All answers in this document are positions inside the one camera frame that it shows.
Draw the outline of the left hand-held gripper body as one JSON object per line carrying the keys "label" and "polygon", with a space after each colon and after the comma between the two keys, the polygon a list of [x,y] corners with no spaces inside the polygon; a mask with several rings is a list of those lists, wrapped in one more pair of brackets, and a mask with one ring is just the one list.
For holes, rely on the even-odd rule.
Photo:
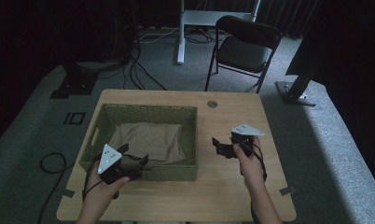
{"label": "left hand-held gripper body", "polygon": [[100,178],[110,185],[122,177],[127,176],[130,180],[135,180],[142,176],[142,170],[137,164],[122,165],[123,155],[117,152],[108,144],[104,145],[97,173]]}

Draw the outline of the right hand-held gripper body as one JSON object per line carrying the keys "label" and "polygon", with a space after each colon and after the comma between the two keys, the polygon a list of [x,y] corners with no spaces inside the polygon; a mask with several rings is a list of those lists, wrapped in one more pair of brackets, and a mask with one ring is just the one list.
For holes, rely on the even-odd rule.
{"label": "right hand-held gripper body", "polygon": [[245,155],[249,157],[253,150],[253,136],[263,136],[265,133],[247,123],[233,127],[231,130],[231,143],[238,144]]}

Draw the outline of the beige cloth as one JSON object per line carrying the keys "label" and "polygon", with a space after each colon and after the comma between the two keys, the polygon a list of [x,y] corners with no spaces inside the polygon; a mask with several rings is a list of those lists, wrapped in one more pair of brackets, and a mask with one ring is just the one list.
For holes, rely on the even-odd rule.
{"label": "beige cloth", "polygon": [[149,159],[158,164],[184,161],[187,156],[180,144],[181,124],[136,122],[116,127],[109,145],[114,149],[128,144],[127,155]]}

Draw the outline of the green woven basket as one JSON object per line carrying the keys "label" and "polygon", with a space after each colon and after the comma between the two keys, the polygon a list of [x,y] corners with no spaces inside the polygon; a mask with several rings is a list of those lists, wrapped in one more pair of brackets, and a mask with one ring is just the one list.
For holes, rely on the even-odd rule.
{"label": "green woven basket", "polygon": [[144,168],[141,180],[146,181],[194,181],[198,171],[197,151],[198,109],[192,106],[175,105],[100,105],[97,115],[88,128],[87,141],[80,149],[79,165],[88,171],[92,160],[111,142],[116,127],[124,123],[152,122],[180,124],[178,143],[186,155],[183,161],[156,164],[153,157]]}

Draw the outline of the person's right hand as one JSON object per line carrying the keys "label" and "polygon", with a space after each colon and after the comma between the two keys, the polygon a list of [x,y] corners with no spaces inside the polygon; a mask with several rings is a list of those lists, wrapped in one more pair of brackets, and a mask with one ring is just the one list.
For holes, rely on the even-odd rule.
{"label": "person's right hand", "polygon": [[258,137],[253,136],[252,139],[254,152],[249,157],[245,155],[239,145],[235,144],[233,149],[240,162],[245,185],[250,189],[257,189],[259,186],[264,185],[263,169],[260,161],[262,156],[260,154],[260,141]]}

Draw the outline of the person's left hand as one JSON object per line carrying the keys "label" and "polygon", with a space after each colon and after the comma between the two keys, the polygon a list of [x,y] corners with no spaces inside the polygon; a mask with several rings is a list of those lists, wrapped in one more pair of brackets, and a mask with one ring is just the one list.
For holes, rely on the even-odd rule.
{"label": "person's left hand", "polygon": [[97,174],[96,170],[93,170],[86,182],[86,187],[83,191],[83,202],[86,200],[101,202],[104,204],[110,204],[113,200],[114,195],[126,185],[130,179],[128,177],[122,177],[116,182],[107,185]]}

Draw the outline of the black folding chair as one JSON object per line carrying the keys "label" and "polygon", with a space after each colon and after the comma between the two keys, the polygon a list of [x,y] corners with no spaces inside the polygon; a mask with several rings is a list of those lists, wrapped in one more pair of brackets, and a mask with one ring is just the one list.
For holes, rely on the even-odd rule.
{"label": "black folding chair", "polygon": [[259,93],[281,39],[281,32],[267,24],[231,15],[221,17],[215,23],[215,46],[204,90],[209,88],[215,66],[216,74],[219,68],[224,68],[255,77]]}

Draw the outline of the black stand with flat base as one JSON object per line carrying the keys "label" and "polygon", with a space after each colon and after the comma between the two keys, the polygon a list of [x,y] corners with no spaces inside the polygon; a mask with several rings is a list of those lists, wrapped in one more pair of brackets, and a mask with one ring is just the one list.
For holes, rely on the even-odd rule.
{"label": "black stand with flat base", "polygon": [[66,75],[58,90],[50,95],[51,99],[67,99],[70,95],[91,95],[98,72],[83,70],[75,62],[62,64]]}

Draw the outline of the black slanted post stand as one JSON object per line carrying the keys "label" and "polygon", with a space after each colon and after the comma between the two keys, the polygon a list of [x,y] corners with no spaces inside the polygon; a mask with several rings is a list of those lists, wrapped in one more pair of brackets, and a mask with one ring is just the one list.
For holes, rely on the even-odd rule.
{"label": "black slanted post stand", "polygon": [[307,91],[310,81],[318,68],[316,60],[299,63],[293,60],[287,69],[288,75],[296,75],[294,82],[277,81],[275,86],[285,105],[302,105],[315,108],[317,103]]}

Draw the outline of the white desk frame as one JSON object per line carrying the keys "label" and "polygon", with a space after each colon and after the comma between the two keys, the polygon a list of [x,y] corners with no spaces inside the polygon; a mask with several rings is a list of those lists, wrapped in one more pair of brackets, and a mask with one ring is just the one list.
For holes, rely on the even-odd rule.
{"label": "white desk frame", "polygon": [[198,9],[185,9],[185,0],[180,0],[180,22],[179,22],[179,42],[176,57],[176,63],[182,65],[185,62],[185,26],[214,26],[218,19],[223,16],[231,15],[240,19],[255,21],[261,0],[254,0],[253,9],[250,12],[231,12],[231,11],[207,11]]}

